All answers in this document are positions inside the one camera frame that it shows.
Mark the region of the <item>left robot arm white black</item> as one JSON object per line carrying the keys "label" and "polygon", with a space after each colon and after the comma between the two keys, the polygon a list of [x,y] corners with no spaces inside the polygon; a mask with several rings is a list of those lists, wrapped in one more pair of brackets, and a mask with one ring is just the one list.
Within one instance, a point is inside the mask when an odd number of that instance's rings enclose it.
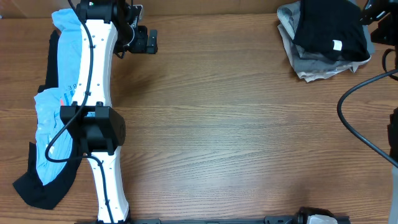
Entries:
{"label": "left robot arm white black", "polygon": [[60,118],[73,139],[79,159],[88,159],[98,198],[96,223],[131,223],[123,189],[121,147],[124,118],[112,107],[112,57],[125,53],[156,54],[157,31],[140,26],[141,4],[126,1],[81,1],[81,60],[77,88]]}

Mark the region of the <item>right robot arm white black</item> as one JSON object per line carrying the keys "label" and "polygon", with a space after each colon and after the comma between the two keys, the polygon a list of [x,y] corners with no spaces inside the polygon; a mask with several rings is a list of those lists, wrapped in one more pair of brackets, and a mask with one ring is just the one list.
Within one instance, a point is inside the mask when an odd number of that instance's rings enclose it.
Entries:
{"label": "right robot arm white black", "polygon": [[[377,29],[371,33],[371,42],[388,45],[384,55],[397,52],[396,0],[368,1],[364,9],[350,1],[302,0],[293,42],[306,51],[321,53],[332,61],[342,58],[358,62],[370,55],[362,29],[373,22],[377,22]],[[339,99],[336,110],[340,121],[351,134],[392,164],[393,186],[397,187],[397,112],[390,115],[387,126],[391,147],[389,153],[385,153],[355,130],[342,112],[343,102],[350,94],[386,77],[396,80],[397,69],[385,70],[384,73],[349,89]]]}

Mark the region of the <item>black t-shirt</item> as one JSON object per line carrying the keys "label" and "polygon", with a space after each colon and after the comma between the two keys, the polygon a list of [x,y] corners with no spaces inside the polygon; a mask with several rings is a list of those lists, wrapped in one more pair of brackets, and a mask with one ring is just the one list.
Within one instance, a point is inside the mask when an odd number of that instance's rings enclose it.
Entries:
{"label": "black t-shirt", "polygon": [[332,61],[365,61],[370,54],[360,18],[360,8],[347,0],[303,0],[293,43]]}

